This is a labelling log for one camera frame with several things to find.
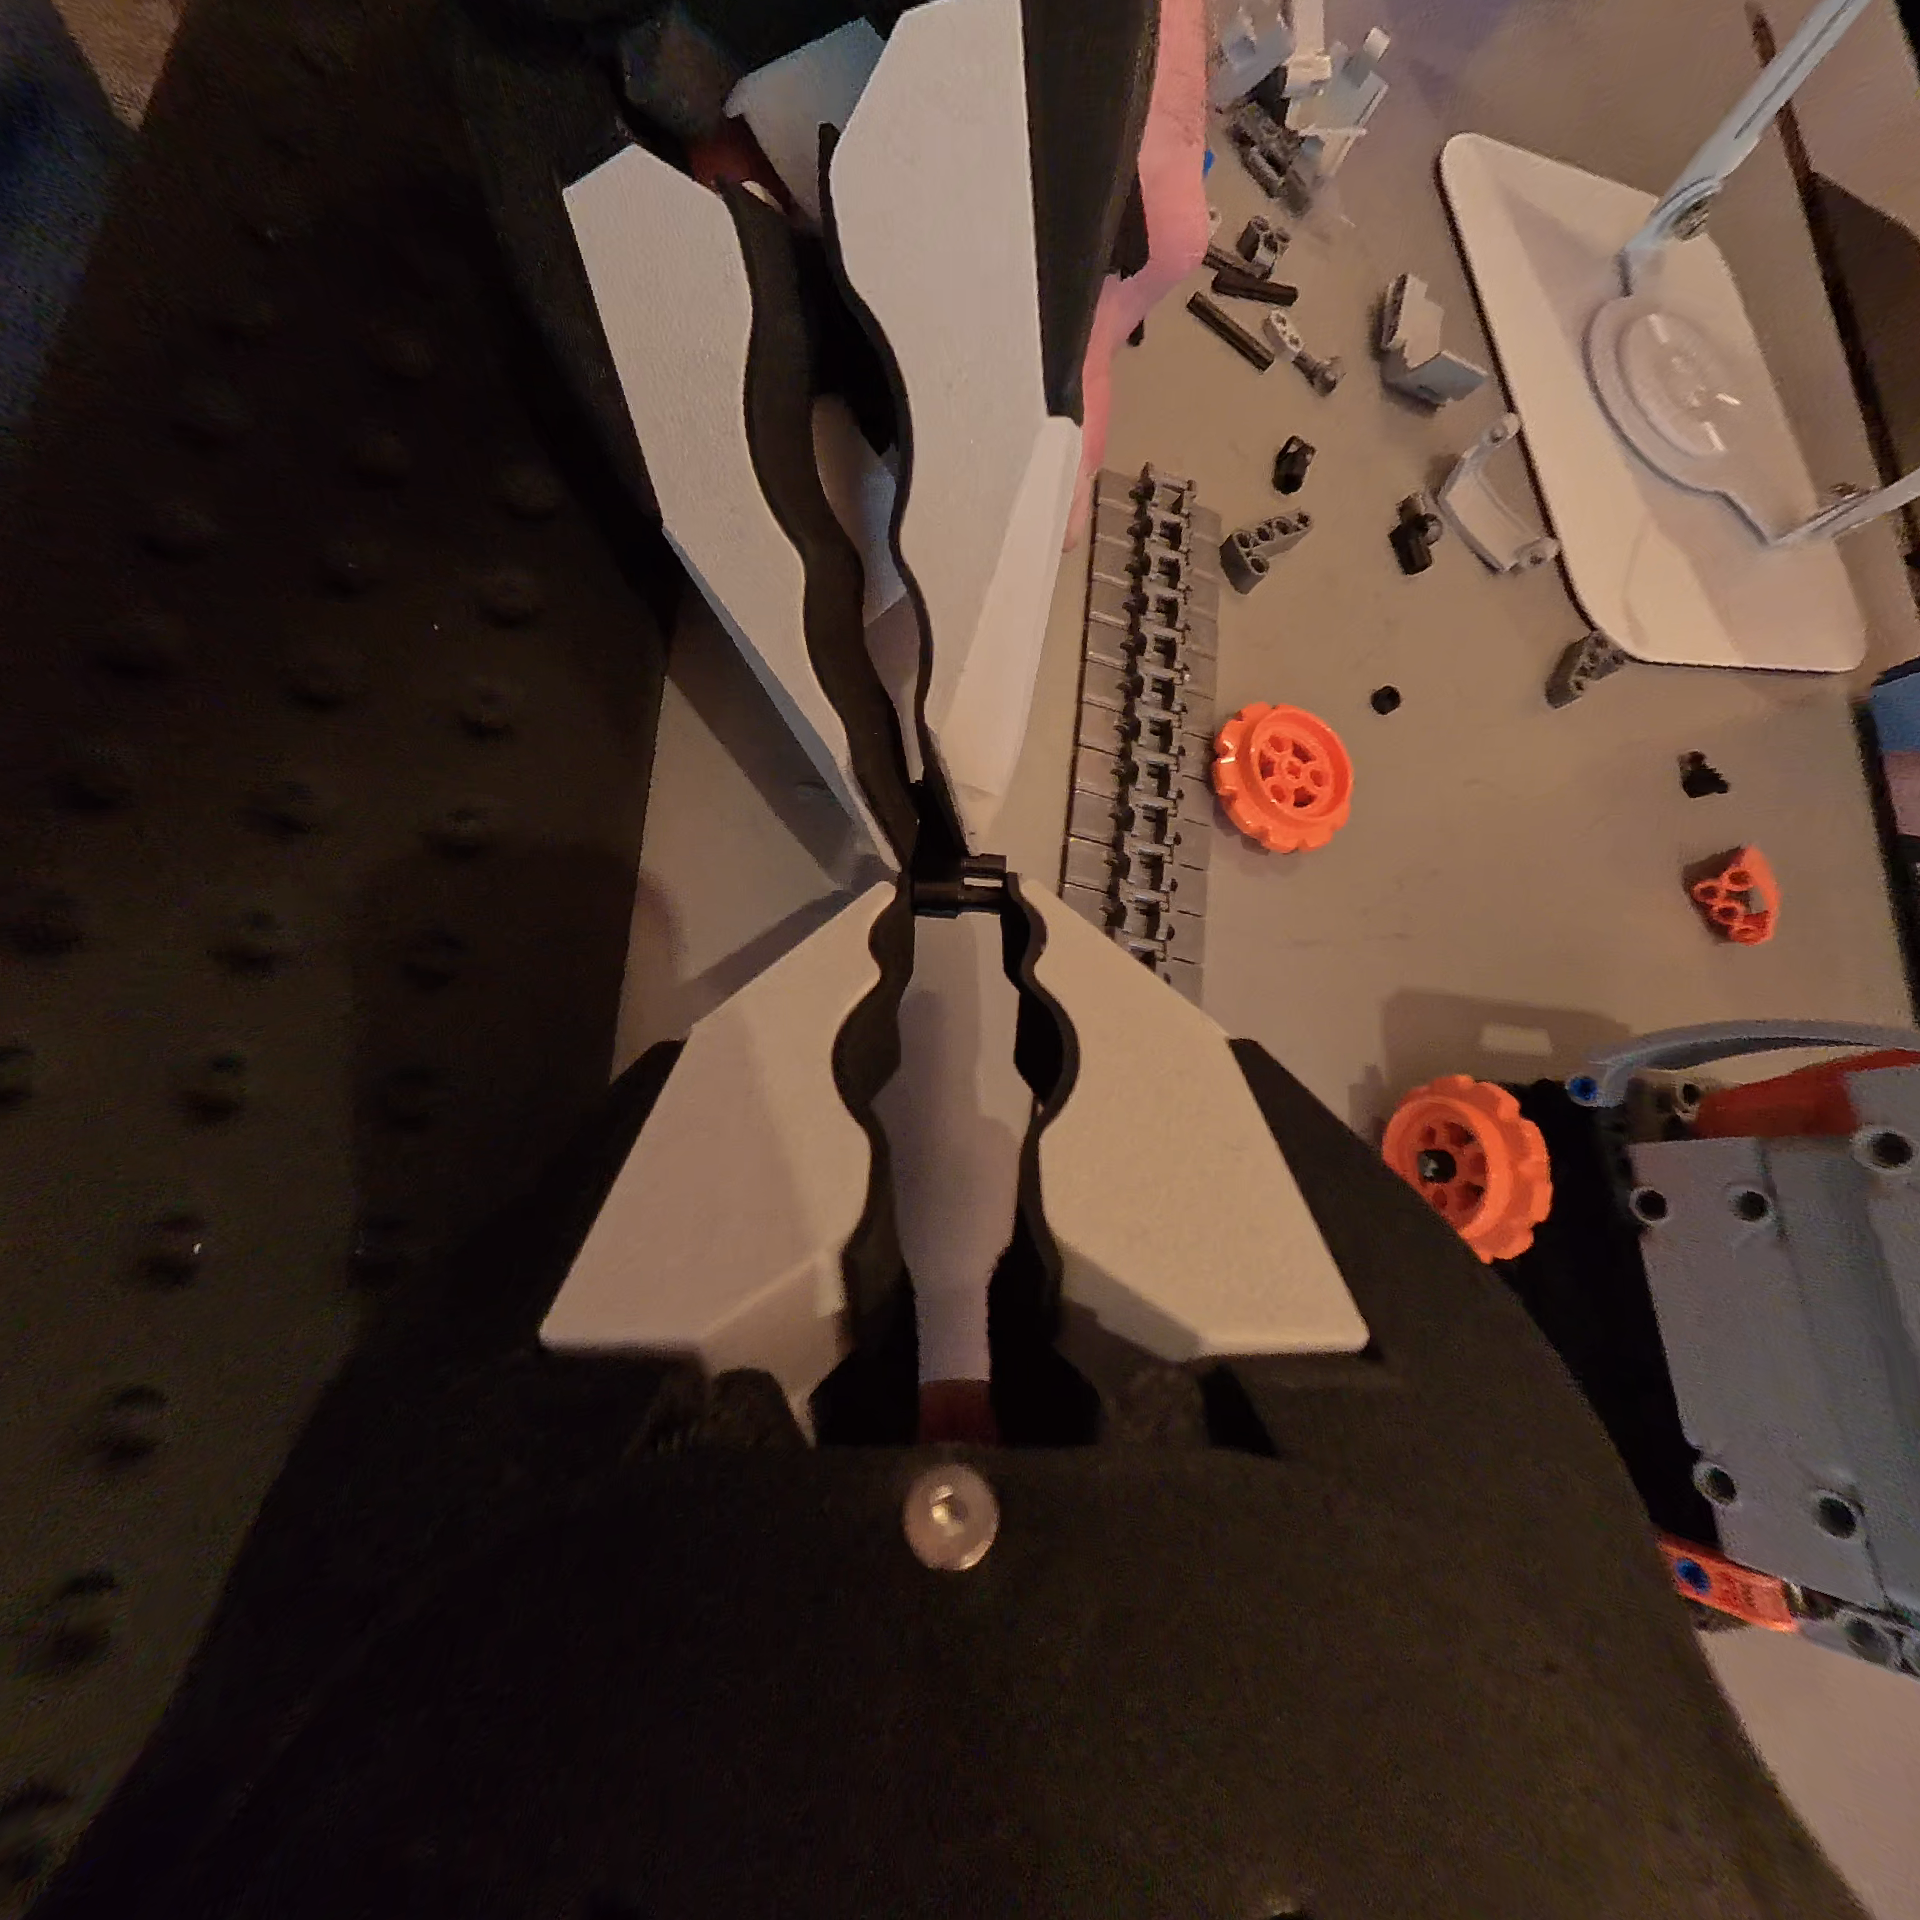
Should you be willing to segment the grey toy robot vehicle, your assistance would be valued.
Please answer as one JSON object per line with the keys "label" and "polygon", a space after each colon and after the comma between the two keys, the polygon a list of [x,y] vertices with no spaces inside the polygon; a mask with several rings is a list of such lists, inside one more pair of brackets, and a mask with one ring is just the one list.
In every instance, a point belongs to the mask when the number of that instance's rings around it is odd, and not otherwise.
{"label": "grey toy robot vehicle", "polygon": [[1442,1073],[1381,1160],[1569,1370],[1695,1620],[1918,1670],[1915,1031],[1669,1025]]}

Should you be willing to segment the black dimpled mat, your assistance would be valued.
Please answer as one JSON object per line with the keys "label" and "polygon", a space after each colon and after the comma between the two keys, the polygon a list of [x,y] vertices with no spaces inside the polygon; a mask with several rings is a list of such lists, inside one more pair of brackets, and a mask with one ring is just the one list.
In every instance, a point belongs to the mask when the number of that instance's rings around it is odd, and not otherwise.
{"label": "black dimpled mat", "polygon": [[659,627],[442,4],[194,4],[3,490],[3,1916],[612,1062]]}

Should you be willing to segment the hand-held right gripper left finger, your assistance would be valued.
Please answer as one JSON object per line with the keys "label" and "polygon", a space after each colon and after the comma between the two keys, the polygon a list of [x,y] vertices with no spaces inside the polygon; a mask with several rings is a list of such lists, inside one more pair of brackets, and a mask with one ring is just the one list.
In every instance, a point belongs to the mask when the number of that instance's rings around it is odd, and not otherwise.
{"label": "hand-held right gripper left finger", "polygon": [[909,879],[880,879],[699,1018],[540,1322],[555,1354],[773,1379],[804,1427],[909,1305],[877,1091],[899,1065]]}

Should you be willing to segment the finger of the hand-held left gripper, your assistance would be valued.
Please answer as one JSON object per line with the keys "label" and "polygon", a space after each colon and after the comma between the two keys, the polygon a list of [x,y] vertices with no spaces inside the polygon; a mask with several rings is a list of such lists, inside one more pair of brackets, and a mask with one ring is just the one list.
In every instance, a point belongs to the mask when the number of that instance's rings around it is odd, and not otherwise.
{"label": "finger of the hand-held left gripper", "polygon": [[1031,163],[1021,5],[937,2],[899,14],[825,166],[837,263],[903,397],[891,541],[971,853],[995,849],[1083,449],[1043,391]]}
{"label": "finger of the hand-held left gripper", "polygon": [[643,145],[564,206],[668,544],[876,858],[909,869],[899,713],[815,461],[795,232],[775,204]]}

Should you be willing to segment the orange gear wheel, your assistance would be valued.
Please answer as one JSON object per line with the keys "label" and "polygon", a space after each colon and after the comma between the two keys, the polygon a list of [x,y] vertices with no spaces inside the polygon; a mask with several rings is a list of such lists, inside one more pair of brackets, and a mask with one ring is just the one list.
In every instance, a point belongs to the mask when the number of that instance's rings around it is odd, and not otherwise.
{"label": "orange gear wheel", "polygon": [[1212,738],[1212,790],[1237,833],[1266,851],[1321,849],[1350,820],[1354,764],[1313,712],[1250,702]]}

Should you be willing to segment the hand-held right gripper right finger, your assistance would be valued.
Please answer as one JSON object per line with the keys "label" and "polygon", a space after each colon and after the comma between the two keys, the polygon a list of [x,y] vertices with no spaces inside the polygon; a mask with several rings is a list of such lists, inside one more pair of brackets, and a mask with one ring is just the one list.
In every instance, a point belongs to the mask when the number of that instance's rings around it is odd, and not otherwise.
{"label": "hand-held right gripper right finger", "polygon": [[1367,1323],[1229,1035],[1046,887],[989,895],[967,1200],[995,1427],[1102,1427],[1152,1371],[1359,1355]]}

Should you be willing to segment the black axle rod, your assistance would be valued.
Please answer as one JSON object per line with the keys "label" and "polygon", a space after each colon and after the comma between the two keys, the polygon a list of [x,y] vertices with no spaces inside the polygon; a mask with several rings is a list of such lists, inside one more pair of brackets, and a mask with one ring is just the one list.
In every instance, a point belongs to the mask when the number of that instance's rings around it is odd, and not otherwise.
{"label": "black axle rod", "polygon": [[1187,313],[1256,372],[1294,368],[1307,387],[1332,396],[1342,382],[1337,356],[1307,347],[1294,317],[1297,287],[1280,277],[1289,232],[1266,214],[1250,215],[1228,243],[1203,252],[1210,283],[1186,299]]}

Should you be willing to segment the white book stand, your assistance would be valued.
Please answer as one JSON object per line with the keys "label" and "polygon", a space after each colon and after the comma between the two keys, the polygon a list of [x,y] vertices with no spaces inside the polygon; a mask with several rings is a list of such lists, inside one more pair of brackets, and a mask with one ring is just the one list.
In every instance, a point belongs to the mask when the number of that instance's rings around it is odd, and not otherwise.
{"label": "white book stand", "polygon": [[1499,379],[1595,637],[1629,661],[1839,676],[1868,621],[1839,544],[1915,471],[1816,492],[1712,207],[1864,11],[1813,4],[1652,196],[1490,136],[1438,179]]}

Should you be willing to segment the small orange connector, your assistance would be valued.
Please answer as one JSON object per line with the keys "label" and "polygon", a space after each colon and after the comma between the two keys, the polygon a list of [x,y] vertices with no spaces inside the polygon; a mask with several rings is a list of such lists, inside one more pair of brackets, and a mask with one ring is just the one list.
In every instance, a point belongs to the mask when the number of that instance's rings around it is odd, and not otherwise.
{"label": "small orange connector", "polygon": [[1686,897],[1718,940],[1758,947],[1774,940],[1781,914],[1777,876],[1755,843],[1694,859],[1682,871]]}

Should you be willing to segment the grey curved panel piece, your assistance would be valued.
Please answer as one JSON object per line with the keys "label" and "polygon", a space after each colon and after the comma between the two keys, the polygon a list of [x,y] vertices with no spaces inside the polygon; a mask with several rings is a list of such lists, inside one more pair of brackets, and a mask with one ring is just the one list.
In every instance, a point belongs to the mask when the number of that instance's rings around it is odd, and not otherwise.
{"label": "grey curved panel piece", "polygon": [[1521,515],[1494,474],[1496,459],[1521,445],[1521,418],[1512,410],[1502,411],[1454,459],[1433,495],[1438,515],[1451,533],[1499,576],[1553,563],[1562,547],[1549,529]]}

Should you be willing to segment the person's left hand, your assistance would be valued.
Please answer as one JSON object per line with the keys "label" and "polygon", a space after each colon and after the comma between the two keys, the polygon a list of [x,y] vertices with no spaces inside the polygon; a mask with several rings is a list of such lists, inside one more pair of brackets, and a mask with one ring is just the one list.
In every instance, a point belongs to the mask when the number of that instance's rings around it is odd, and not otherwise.
{"label": "person's left hand", "polygon": [[1158,97],[1147,114],[1135,167],[1146,256],[1137,269],[1109,273],[1102,283],[1083,361],[1085,428],[1107,408],[1116,351],[1201,263],[1210,242],[1203,150],[1203,97]]}

